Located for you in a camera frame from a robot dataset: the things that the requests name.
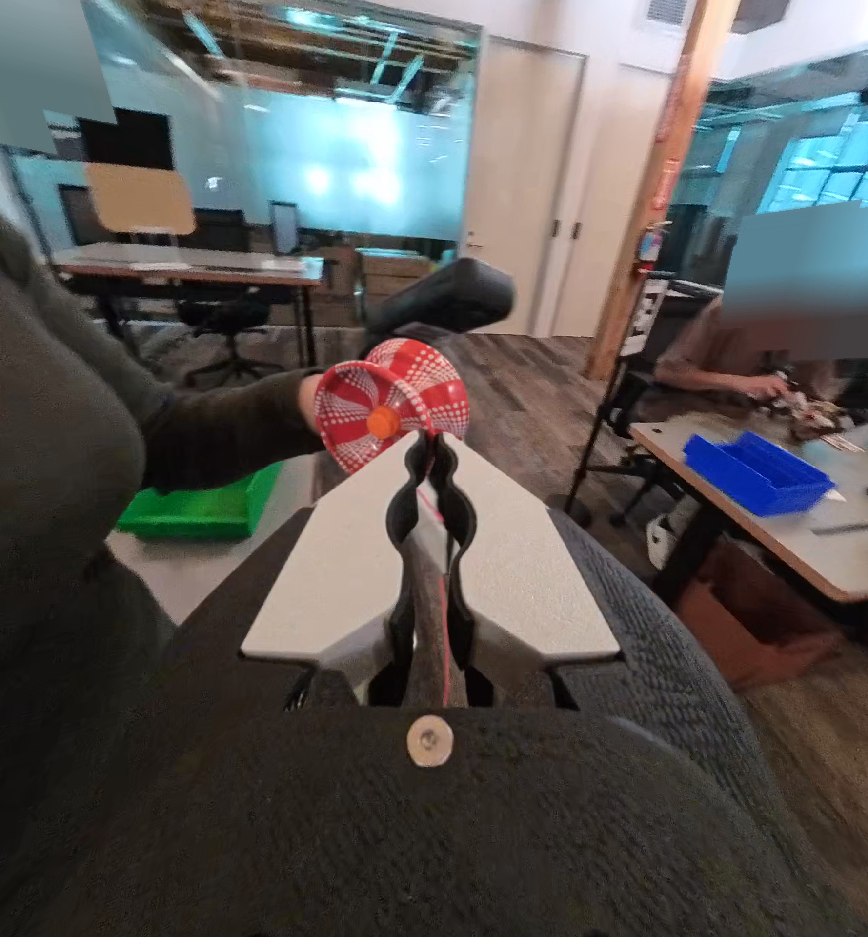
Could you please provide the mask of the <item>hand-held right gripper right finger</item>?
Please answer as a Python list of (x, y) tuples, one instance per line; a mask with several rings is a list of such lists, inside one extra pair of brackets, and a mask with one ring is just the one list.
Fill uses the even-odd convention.
[(441, 438), (441, 516), (452, 547), (451, 655), (493, 687), (615, 661), (621, 648), (549, 509), (454, 436)]

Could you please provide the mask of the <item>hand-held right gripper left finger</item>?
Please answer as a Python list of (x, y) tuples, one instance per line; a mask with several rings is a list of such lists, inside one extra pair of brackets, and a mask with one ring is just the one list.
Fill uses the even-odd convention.
[(247, 659), (338, 671), (355, 690), (409, 670), (404, 542), (428, 454), (427, 436), (410, 432), (315, 504), (242, 642)]

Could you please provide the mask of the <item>red white yo-yo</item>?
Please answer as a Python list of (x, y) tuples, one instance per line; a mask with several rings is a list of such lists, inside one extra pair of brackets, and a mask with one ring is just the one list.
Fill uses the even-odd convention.
[(415, 432), (465, 438), (467, 391), (453, 364), (434, 347), (393, 338), (367, 358), (335, 367), (339, 377), (323, 398), (321, 438), (346, 475)]

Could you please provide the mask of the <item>green plastic bin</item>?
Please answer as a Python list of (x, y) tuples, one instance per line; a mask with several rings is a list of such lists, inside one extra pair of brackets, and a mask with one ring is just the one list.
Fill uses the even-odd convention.
[(228, 486), (163, 493), (140, 491), (116, 523), (143, 541), (240, 541), (256, 531), (283, 465), (267, 466)]

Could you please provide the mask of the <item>person's left forearm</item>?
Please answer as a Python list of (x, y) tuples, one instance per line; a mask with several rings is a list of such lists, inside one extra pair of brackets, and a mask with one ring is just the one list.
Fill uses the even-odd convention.
[(279, 373), (250, 384), (177, 392), (110, 339), (100, 374), (141, 432), (141, 489), (202, 490), (227, 486), (265, 467), (323, 450), (297, 405), (300, 381), (321, 369)]

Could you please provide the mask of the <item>white desk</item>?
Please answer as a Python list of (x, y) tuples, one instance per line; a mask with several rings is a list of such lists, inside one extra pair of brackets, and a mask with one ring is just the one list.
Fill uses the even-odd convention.
[(142, 541), (114, 531), (107, 546), (147, 585), (180, 626), (235, 570), (299, 509), (309, 507), (345, 474), (326, 452), (287, 461), (254, 534), (235, 542)]

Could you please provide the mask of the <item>long wooden desk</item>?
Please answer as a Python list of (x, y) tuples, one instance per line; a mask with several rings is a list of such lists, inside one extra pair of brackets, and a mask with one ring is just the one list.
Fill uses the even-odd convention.
[(109, 333), (133, 353), (122, 300), (222, 302), (248, 294), (275, 306), (287, 291), (299, 361), (312, 367), (312, 298), (323, 283), (323, 264), (319, 257), (104, 242), (58, 251), (50, 267), (65, 287), (96, 301)]

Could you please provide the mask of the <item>person's left hand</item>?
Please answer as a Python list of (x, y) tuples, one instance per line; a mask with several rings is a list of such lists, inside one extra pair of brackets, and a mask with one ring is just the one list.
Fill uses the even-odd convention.
[(323, 398), (339, 377), (338, 367), (305, 375), (297, 392), (297, 405), (305, 424), (317, 436), (323, 433)]

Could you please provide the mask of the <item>cardboard box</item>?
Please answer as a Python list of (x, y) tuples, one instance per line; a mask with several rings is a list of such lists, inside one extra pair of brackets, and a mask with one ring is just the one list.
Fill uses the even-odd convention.
[(674, 611), (738, 693), (794, 680), (846, 641), (836, 623), (735, 541), (714, 546)]
[(403, 286), (394, 281), (414, 282), (428, 276), (434, 269), (428, 257), (416, 252), (361, 248), (357, 253), (364, 285), (374, 293), (396, 291)]

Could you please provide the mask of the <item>white door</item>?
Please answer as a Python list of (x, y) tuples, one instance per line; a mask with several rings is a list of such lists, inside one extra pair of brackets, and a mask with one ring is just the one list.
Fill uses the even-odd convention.
[(633, 65), (616, 71), (591, 152), (554, 336), (597, 333), (670, 83), (668, 75)]
[(479, 334), (530, 334), (565, 174), (586, 60), (487, 38), (464, 204), (463, 254), (510, 275), (510, 315)]

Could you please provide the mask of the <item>black stool chair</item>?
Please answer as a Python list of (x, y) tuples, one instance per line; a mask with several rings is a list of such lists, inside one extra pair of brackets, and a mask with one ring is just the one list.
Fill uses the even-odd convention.
[(722, 294), (721, 287), (680, 279), (668, 273), (649, 274), (637, 292), (634, 311), (618, 347), (615, 369), (597, 406), (585, 447), (572, 475), (568, 493), (548, 504), (562, 510), (582, 528), (592, 523), (591, 511), (579, 499), (583, 483), (591, 475), (641, 481), (626, 505), (610, 515), (615, 528), (624, 526), (639, 502), (665, 478), (665, 470), (650, 454), (631, 447), (613, 464), (594, 463), (593, 455), (604, 428), (617, 439), (629, 440), (629, 428), (644, 394), (655, 388), (657, 359), (703, 308)]

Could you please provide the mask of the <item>large blue parts bin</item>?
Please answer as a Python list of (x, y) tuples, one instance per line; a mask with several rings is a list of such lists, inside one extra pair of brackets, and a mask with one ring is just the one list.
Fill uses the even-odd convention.
[(811, 510), (836, 488), (826, 473), (749, 431), (726, 443), (693, 435), (683, 451), (691, 470), (761, 518)]

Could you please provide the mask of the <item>grey work table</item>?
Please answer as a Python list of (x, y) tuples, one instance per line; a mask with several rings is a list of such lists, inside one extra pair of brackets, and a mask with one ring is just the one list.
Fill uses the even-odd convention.
[(798, 455), (836, 485), (839, 499), (823, 497), (811, 508), (762, 517), (749, 512), (686, 463), (689, 438), (732, 441), (745, 429), (717, 414), (690, 414), (661, 423), (636, 423), (634, 442), (674, 473), (700, 507), (653, 582), (652, 590), (674, 605), (722, 532), (737, 530), (766, 548), (789, 570), (834, 603), (868, 602), (868, 445), (840, 451), (823, 441)]

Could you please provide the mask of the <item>tan chair back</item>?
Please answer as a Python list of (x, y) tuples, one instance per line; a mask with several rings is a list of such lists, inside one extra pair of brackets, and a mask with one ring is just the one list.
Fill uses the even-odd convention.
[(188, 236), (196, 229), (191, 192), (174, 170), (84, 163), (100, 225), (126, 235)]

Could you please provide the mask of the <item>wooden post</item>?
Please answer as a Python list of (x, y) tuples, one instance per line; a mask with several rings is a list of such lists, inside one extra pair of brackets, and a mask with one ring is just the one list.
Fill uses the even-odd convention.
[(647, 275), (655, 266), (654, 260), (642, 259), (642, 249), (662, 242), (694, 126), (739, 5), (738, 1), (698, 1), (694, 7), (585, 361), (583, 374), (590, 380), (607, 380), (615, 373)]

